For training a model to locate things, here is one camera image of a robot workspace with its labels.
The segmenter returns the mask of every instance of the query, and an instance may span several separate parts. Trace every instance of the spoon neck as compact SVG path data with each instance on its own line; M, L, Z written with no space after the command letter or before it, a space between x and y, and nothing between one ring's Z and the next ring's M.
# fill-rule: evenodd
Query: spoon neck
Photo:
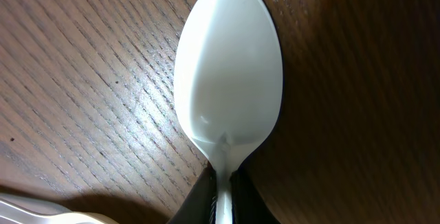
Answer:
M231 173L227 170L217 172L217 210L216 224L232 224Z

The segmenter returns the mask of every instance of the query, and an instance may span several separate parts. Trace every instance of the black object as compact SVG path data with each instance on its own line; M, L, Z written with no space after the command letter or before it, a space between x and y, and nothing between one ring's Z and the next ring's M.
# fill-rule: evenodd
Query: black object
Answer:
M234 224L279 224L264 204L244 171L238 169L230 178ZM168 224L214 224L217 204L217 180L212 167L205 168L184 203Z
M217 179L212 167L205 168L184 203L168 224L214 224Z
M264 204L246 171L239 168L230 178L232 186L232 219L234 224L279 224Z

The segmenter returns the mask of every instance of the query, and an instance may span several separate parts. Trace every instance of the white plastic object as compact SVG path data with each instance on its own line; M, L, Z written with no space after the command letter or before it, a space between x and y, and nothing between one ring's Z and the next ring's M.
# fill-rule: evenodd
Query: white plastic object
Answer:
M216 223L232 223L230 175L274 128L282 92L263 1L197 0L177 48L174 99L185 134L216 170Z
M95 213L39 214L3 199L0 199L0 220L1 218L18 224L118 224L107 216Z
M40 199L33 199L29 197L17 196L14 194L0 192L0 200L5 200L9 203L18 205L23 209L31 210L38 213L62 214L66 212L71 212L71 210L69 210L68 208L61 206L57 203L52 203L50 201Z

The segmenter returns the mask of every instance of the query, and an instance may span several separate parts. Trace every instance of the spoon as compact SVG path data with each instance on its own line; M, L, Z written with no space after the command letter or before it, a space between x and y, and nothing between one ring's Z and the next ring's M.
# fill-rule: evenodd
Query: spoon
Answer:
M197 0L174 73L177 118L217 174L216 223L232 223L229 178L271 133L283 66L262 0Z
M66 212L62 214L39 214L9 201L0 199L0 220L5 218L18 224L117 224L107 216L96 213Z

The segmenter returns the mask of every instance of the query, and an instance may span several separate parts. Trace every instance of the table surface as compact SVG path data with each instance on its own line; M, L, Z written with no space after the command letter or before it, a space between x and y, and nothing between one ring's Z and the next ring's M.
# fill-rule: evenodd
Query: table surface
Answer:
M196 0L0 0L0 192L165 223L206 166L173 104ZM440 2L264 0L280 117L244 163L281 223L440 223Z

